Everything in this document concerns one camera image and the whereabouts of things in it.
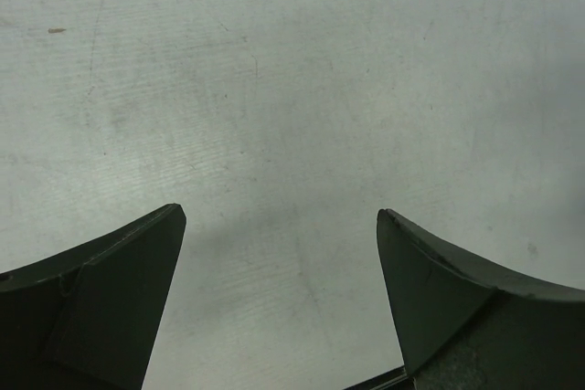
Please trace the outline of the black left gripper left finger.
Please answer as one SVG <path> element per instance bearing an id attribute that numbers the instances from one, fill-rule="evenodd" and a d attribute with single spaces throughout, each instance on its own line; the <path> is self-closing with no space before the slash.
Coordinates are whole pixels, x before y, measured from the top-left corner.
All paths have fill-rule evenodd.
<path id="1" fill-rule="evenodd" d="M 168 204 L 2 273 L 2 388 L 142 388 L 185 229 Z"/>

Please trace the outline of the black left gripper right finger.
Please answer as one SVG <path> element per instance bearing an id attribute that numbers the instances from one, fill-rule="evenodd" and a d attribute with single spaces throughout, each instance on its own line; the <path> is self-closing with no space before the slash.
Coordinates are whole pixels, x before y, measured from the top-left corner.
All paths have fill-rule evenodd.
<path id="1" fill-rule="evenodd" d="M 584 293 L 500 266 L 378 213 L 406 375 L 418 389 L 581 389 Z"/>

